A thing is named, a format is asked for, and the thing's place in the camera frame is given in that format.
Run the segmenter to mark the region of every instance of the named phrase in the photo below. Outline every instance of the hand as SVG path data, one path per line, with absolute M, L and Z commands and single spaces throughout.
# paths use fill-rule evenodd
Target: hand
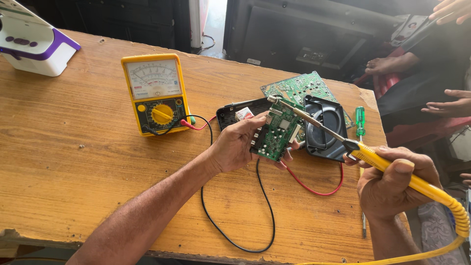
M 430 157 L 415 154 L 403 147 L 390 149 L 380 146 L 373 147 L 373 150 L 392 161 L 384 173 L 364 161 L 354 161 L 343 155 L 348 166 L 358 163 L 360 167 L 366 168 L 358 181 L 357 191 L 360 206 L 369 221 L 392 221 L 397 214 L 432 201 L 408 186 L 412 172 L 442 188 Z
M 463 174 L 460 174 L 460 177 L 464 178 L 463 180 L 464 185 L 471 187 L 471 174 L 463 173 Z
M 438 25 L 455 19 L 456 23 L 460 25 L 471 17 L 471 0 L 444 0 L 433 9 L 433 12 L 429 16 L 429 20 L 441 17 L 441 19 L 437 20 Z
M 445 94 L 460 99 L 445 103 L 429 102 L 427 103 L 428 108 L 423 108 L 422 112 L 453 118 L 471 116 L 471 91 L 447 89 Z
M 228 126 L 221 132 L 216 142 L 208 149 L 210 157 L 220 172 L 239 169 L 247 165 L 250 161 L 259 158 L 259 155 L 249 151 L 250 143 L 257 128 L 265 124 L 265 116 L 267 114 L 268 111 L 251 119 L 242 120 Z M 290 146 L 293 149 L 299 148 L 299 144 L 296 141 L 293 141 Z M 286 151 L 283 158 L 288 162 L 293 160 L 289 151 Z M 270 162 L 279 169 L 286 169 L 283 163 L 278 163 L 266 157 L 262 157 L 260 160 Z

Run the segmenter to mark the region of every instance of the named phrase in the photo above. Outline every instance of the multimeter rotary knob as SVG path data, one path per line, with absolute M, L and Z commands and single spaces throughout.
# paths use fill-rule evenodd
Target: multimeter rotary knob
M 152 119 L 161 125 L 168 124 L 173 119 L 173 110 L 164 104 L 155 106 L 152 109 Z

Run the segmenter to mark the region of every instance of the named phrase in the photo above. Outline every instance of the green screwdriver handle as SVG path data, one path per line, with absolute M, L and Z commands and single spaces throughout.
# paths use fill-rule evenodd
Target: green screwdriver handle
M 355 109 L 355 113 L 356 113 L 356 116 L 357 116 L 357 121 L 356 121 L 356 124 L 357 124 L 357 136 L 360 136 L 360 135 L 365 135 L 365 108 L 364 107 L 357 107 L 357 109 Z

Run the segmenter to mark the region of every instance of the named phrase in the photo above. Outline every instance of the printed circuit board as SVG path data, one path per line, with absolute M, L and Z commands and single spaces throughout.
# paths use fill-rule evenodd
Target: printed circuit board
M 339 103 L 316 71 L 311 74 L 303 74 L 276 83 L 263 85 L 260 89 L 265 97 L 281 95 L 283 98 L 300 106 L 304 106 L 304 96 L 306 95 Z M 343 114 L 345 115 L 345 126 L 347 129 L 354 127 L 355 123 L 352 122 L 347 112 L 344 111 Z M 304 140 L 304 131 L 303 126 L 296 137 L 298 141 Z
M 286 99 L 279 98 L 293 107 L 305 110 Z M 279 101 L 273 103 L 267 115 L 267 123 L 259 128 L 252 141 L 250 152 L 280 162 L 289 143 L 292 143 L 303 126 L 303 120 Z

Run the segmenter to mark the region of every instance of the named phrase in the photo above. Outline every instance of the wooden table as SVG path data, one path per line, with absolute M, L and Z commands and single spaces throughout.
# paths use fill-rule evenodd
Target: wooden table
M 225 104 L 262 98 L 261 85 L 297 75 L 64 32 L 82 49 L 59 77 L 15 70 L 0 57 L 3 242 L 78 248 L 114 210 L 209 146 L 208 129 L 139 136 L 121 57 L 177 53 L 190 110 L 207 118 Z M 365 143 L 386 144 L 373 93 L 348 83 L 325 83 L 351 116 L 355 107 L 365 106 Z M 211 124 L 216 139 L 217 122 Z M 355 138 L 354 130 L 349 130 L 349 137 Z M 330 192 L 338 185 L 339 163 L 305 151 L 294 152 L 293 157 L 290 168 L 309 187 Z M 345 167 L 343 186 L 328 197 L 307 192 L 287 171 L 266 163 L 260 164 L 260 174 L 276 219 L 276 238 L 269 250 L 251 254 L 232 246 L 204 214 L 198 192 L 147 254 L 228 264 L 373 260 L 369 233 L 362 239 L 357 167 Z M 215 222 L 236 243 L 251 249 L 268 244 L 271 218 L 254 161 L 209 181 L 205 202 Z

